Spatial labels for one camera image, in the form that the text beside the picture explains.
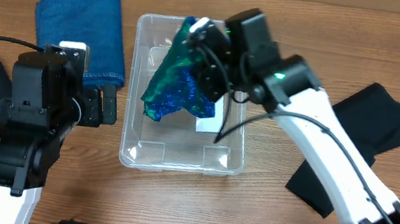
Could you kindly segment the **sparkly blue green cloth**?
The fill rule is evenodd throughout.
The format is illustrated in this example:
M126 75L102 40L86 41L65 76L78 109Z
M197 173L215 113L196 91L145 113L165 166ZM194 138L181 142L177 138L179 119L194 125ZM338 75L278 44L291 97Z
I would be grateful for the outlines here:
M159 122L164 116L184 109L195 117L215 116L215 104L197 86L192 70L203 60L199 50L187 43L190 28L197 22L187 17L173 38L161 65L155 71L141 99L144 115Z

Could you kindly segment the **black garment long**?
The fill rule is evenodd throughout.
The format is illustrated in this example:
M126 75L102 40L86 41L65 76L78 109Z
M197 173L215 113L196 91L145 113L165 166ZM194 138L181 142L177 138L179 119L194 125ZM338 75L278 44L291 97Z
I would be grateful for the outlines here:
M286 189L313 208L322 218L333 212L333 206L323 185L307 161L303 161L287 182Z

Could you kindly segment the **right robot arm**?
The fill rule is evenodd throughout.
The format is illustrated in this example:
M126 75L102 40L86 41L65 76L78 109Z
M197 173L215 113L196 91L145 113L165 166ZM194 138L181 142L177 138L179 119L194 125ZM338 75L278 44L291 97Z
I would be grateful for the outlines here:
M400 199L347 136L308 63L281 56L265 14L249 9L225 26L200 18L186 39L195 55L193 76L207 99L239 90L261 105L305 156L340 224L400 224Z

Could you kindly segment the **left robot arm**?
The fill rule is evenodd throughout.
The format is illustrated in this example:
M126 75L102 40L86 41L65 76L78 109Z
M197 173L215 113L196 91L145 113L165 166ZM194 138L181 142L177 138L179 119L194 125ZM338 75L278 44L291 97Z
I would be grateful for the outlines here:
M29 224L75 126L116 122L115 87L83 85L89 61L89 46L65 41L15 62L11 96L0 101L0 224Z

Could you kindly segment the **clear plastic storage container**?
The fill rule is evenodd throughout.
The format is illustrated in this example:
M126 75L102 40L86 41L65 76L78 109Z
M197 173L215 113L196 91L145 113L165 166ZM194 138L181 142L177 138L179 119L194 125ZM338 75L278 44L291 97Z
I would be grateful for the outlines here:
M215 142L215 133L196 132L196 117L185 109L164 116L159 122L144 115L142 94L161 65L184 18L159 14L138 20L130 70L127 106L119 149L125 167L148 171L195 171L211 175L236 175L244 170L244 129ZM229 105L228 123L245 119L243 102Z

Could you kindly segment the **white label in container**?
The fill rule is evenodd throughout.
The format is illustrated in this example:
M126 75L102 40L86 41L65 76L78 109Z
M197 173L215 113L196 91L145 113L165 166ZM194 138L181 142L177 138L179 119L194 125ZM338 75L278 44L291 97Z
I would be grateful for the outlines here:
M215 133L217 134L218 131L221 129L221 125L223 124L223 114L225 108L225 99L224 97L220 98L218 101L215 102L215 115L209 118L200 118L196 117L196 132L204 132L204 133Z

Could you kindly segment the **blue denim folded cloth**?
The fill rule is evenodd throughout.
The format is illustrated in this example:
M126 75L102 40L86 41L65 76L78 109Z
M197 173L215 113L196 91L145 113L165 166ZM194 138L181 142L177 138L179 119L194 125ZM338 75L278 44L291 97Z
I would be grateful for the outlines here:
M37 45L82 42L90 48L83 84L125 85L121 0L39 0L35 10Z

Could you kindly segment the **black folded cloth right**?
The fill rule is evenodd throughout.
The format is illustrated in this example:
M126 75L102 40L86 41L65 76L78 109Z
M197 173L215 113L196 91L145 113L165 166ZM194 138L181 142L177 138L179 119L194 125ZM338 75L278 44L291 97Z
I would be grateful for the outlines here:
M375 155L400 147L400 103L379 83L332 107L367 162Z

